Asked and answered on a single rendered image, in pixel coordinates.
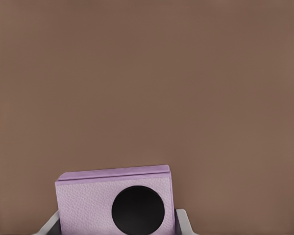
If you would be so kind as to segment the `pale lilac phone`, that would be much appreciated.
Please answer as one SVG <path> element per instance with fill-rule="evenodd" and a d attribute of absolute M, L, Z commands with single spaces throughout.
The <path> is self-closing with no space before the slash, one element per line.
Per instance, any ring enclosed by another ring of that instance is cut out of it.
<path fill-rule="evenodd" d="M 62 235 L 174 235 L 168 165 L 66 172 L 55 182 Z"/>

